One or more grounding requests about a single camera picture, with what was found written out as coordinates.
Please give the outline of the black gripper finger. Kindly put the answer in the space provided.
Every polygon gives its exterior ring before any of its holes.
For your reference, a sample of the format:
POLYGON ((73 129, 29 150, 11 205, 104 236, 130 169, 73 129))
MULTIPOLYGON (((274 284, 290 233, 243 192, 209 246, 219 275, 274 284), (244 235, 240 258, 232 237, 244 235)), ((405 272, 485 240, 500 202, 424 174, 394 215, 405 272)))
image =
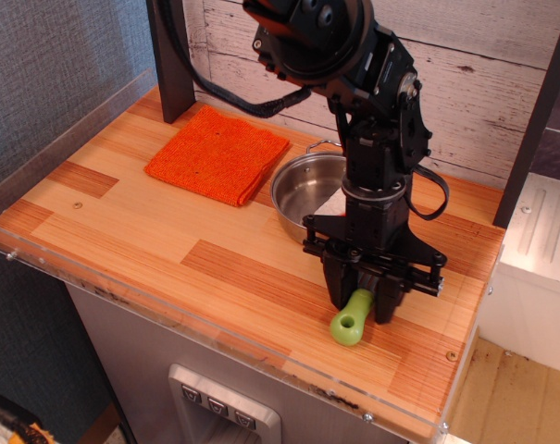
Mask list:
POLYGON ((358 272, 349 257, 330 252, 323 253, 322 264, 331 303, 341 310, 358 288, 358 272))
POLYGON ((395 309, 400 305, 404 295, 404 281, 401 278, 379 278, 375 301, 375 321, 377 324, 391 322, 395 309))

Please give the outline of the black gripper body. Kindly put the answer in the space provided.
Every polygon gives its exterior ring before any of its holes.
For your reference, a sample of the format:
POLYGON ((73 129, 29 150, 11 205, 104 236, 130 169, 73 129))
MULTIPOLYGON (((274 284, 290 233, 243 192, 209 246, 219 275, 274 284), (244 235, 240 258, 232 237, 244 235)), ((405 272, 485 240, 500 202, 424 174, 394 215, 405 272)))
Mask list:
POLYGON ((437 296, 442 290, 446 256, 418 238, 409 227, 415 211, 408 182, 383 190, 367 190, 345 182, 344 216, 303 219, 304 251, 320 258, 324 252, 347 256, 358 272, 404 281, 405 293, 418 290, 437 296))

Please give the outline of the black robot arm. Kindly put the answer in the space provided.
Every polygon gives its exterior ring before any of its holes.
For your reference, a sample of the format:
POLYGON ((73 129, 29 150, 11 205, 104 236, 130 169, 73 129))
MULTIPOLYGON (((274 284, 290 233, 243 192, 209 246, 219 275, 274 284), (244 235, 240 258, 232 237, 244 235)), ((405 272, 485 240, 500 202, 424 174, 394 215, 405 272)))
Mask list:
POLYGON ((342 309, 363 275, 377 279, 375 319, 392 320, 411 290, 437 295, 446 257, 409 227, 413 177, 430 131, 413 57, 375 20, 368 1, 247 1, 259 61, 279 79, 324 96, 346 169, 340 216, 306 216, 304 249, 321 260, 342 309))

